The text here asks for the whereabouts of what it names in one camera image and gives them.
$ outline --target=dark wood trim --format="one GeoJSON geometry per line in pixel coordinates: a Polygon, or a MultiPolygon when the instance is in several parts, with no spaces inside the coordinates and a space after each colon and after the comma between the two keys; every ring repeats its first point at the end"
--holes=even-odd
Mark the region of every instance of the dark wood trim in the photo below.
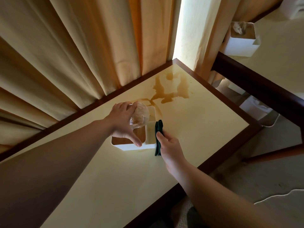
{"type": "Polygon", "coordinates": [[[242,161],[246,162],[247,164],[252,164],[252,163],[271,161],[271,160],[275,160],[275,159],[279,159],[279,158],[283,158],[283,157],[290,157],[290,156],[300,155],[300,154],[304,154],[304,144],[299,144],[296,146],[279,149],[279,150],[272,151],[269,153],[264,153],[264,154],[257,155],[254,157],[246,158],[242,161]]]}
{"type": "MultiPolygon", "coordinates": [[[[198,169],[206,174],[210,174],[246,141],[259,132],[260,129],[261,126],[257,123],[249,125],[237,136],[231,139],[226,145],[219,149],[215,154],[204,161],[203,164],[198,167],[198,169]]],[[[149,227],[160,216],[166,214],[170,208],[178,203],[184,196],[186,196],[186,193],[184,192],[183,188],[180,184],[176,184],[156,202],[145,209],[140,215],[129,222],[124,228],[149,227]]]]}
{"type": "MultiPolygon", "coordinates": [[[[178,59],[174,59],[173,61],[169,61],[164,65],[156,68],[155,70],[147,73],[146,75],[140,77],[139,79],[132,81],[126,86],[122,87],[119,90],[109,94],[108,96],[103,97],[100,100],[95,101],[91,105],[85,107],[84,109],[78,111],[77,113],[67,117],[66,119],[60,121],[59,123],[43,130],[41,133],[29,138],[28,140],[16,145],[9,151],[0,154],[0,160],[4,160],[5,158],[17,153],[18,151],[24,149],[28,145],[33,144],[39,139],[45,137],[46,135],[54,132],[55,130],[67,125],[68,123],[74,121],[75,119],[81,117],[87,112],[99,107],[105,102],[113,99],[114,97],[122,94],[128,89],[134,87],[135,85],[143,82],[144,80],[152,77],[153,75],[159,73],[160,71],[168,68],[172,64],[179,65],[183,70],[185,70],[189,75],[195,78],[200,84],[202,84],[208,91],[214,94],[219,100],[225,103],[228,107],[230,107],[233,111],[235,111],[239,116],[241,116],[246,122],[248,122],[249,126],[247,126],[243,131],[241,131],[238,135],[236,135],[233,139],[231,139],[226,145],[224,145],[219,151],[213,154],[210,158],[208,158],[204,163],[202,163],[198,168],[209,174],[214,169],[216,169],[222,162],[224,162],[227,158],[229,158],[239,147],[241,147],[246,141],[248,141],[251,137],[253,137],[262,126],[248,114],[246,114],[243,110],[241,110],[238,106],[236,106],[233,102],[231,102],[228,98],[222,95],[219,91],[217,91],[214,87],[208,84],[205,80],[203,80],[199,75],[189,69],[186,65],[184,65],[178,59]]],[[[156,202],[154,202],[150,207],[148,207],[145,211],[143,211],[139,216],[133,219],[129,224],[125,227],[148,227],[150,226],[156,219],[159,218],[165,211],[168,211],[175,203],[177,203],[180,199],[185,196],[185,192],[180,186],[180,184],[176,184],[173,188],[171,188],[167,193],[165,193],[162,197],[160,197],[156,202]]]]}
{"type": "Polygon", "coordinates": [[[304,100],[219,52],[212,67],[234,84],[301,128],[304,127],[304,100]]]}
{"type": "Polygon", "coordinates": [[[263,17],[265,17],[266,15],[270,14],[271,12],[275,11],[277,8],[280,7],[280,5],[282,4],[282,1],[278,2],[277,4],[275,4],[273,7],[271,7],[269,10],[266,10],[265,12],[257,15],[255,18],[251,19],[249,22],[257,22],[258,20],[262,19],[263,17]]]}
{"type": "Polygon", "coordinates": [[[302,143],[304,144],[304,129],[301,128],[301,137],[302,137],[302,143]]]}

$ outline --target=white cable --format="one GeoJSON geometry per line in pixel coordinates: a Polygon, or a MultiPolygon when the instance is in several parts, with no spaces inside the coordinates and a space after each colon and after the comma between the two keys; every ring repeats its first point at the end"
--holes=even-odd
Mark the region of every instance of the white cable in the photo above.
{"type": "Polygon", "coordinates": [[[263,200],[261,200],[261,201],[258,201],[258,202],[256,202],[256,203],[253,203],[253,205],[255,205],[255,204],[257,204],[257,203],[261,203],[261,202],[266,201],[267,199],[270,199],[270,198],[273,198],[273,197],[287,196],[287,195],[289,195],[292,191],[304,191],[304,189],[293,189],[293,190],[289,191],[289,193],[287,193],[287,194],[272,195],[272,196],[269,196],[268,198],[265,198],[265,199],[263,199],[263,200]]]}
{"type": "Polygon", "coordinates": [[[277,118],[275,119],[275,122],[274,122],[274,123],[273,123],[271,126],[264,126],[264,125],[262,125],[262,126],[264,126],[264,127],[272,127],[272,126],[274,126],[274,125],[275,125],[275,123],[277,122],[277,120],[278,120],[279,116],[280,116],[280,114],[278,114],[277,118]]]}

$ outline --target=finger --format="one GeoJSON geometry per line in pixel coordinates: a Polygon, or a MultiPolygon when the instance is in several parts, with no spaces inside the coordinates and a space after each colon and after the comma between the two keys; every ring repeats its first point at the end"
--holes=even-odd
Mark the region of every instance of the finger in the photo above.
{"type": "Polygon", "coordinates": [[[116,105],[116,109],[119,109],[121,107],[121,105],[123,104],[123,102],[120,102],[116,105]]]}
{"type": "Polygon", "coordinates": [[[126,134],[126,138],[130,139],[136,146],[142,146],[141,140],[134,134],[133,131],[126,134]]]}
{"type": "Polygon", "coordinates": [[[134,114],[134,112],[135,112],[135,110],[136,110],[136,107],[137,107],[137,103],[138,103],[138,101],[134,102],[134,103],[132,104],[132,106],[128,109],[128,113],[129,113],[130,115],[134,114]]]}
{"type": "Polygon", "coordinates": [[[117,104],[114,104],[114,106],[112,107],[112,110],[116,109],[116,105],[117,105],[117,104]]]}
{"type": "Polygon", "coordinates": [[[126,101],[126,102],[122,103],[120,108],[123,109],[123,110],[127,110],[127,106],[130,105],[130,104],[132,104],[132,102],[126,101]]]}
{"type": "Polygon", "coordinates": [[[161,134],[161,132],[156,133],[157,140],[161,143],[161,146],[168,144],[168,140],[161,134]]]}
{"type": "Polygon", "coordinates": [[[176,137],[174,137],[173,135],[171,135],[170,133],[168,133],[166,130],[163,129],[163,133],[165,138],[168,139],[168,141],[171,141],[172,139],[175,139],[176,137]]]}

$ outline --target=cleaning rag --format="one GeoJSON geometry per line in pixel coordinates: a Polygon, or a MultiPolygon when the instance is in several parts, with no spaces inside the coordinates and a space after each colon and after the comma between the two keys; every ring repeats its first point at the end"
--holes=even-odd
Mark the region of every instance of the cleaning rag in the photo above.
{"type": "Polygon", "coordinates": [[[161,132],[162,135],[163,133],[163,122],[162,120],[159,120],[158,122],[155,123],[155,139],[156,139],[156,150],[155,150],[155,156],[160,156],[161,155],[161,143],[158,141],[156,137],[157,132],[161,132]]]}

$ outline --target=stain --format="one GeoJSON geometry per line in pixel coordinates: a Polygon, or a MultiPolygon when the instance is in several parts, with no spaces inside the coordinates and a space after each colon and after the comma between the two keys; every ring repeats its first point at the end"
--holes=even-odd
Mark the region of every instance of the stain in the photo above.
{"type": "Polygon", "coordinates": [[[162,112],[160,108],[155,104],[154,100],[156,99],[162,99],[161,103],[165,104],[168,102],[172,102],[173,98],[176,97],[182,97],[182,98],[189,98],[189,84],[187,81],[187,77],[184,73],[176,73],[173,75],[173,73],[168,73],[166,75],[166,79],[172,81],[174,78],[180,78],[180,83],[178,84],[176,90],[177,92],[172,93],[165,93],[165,88],[161,84],[161,80],[159,75],[155,77],[155,85],[153,86],[153,89],[155,90],[155,94],[151,99],[148,98],[140,98],[136,99],[135,101],[148,101],[150,105],[147,106],[154,106],[155,111],[162,117],[162,112]]]}
{"type": "Polygon", "coordinates": [[[173,80],[173,73],[168,73],[166,78],[167,78],[167,80],[172,81],[173,80]]]}

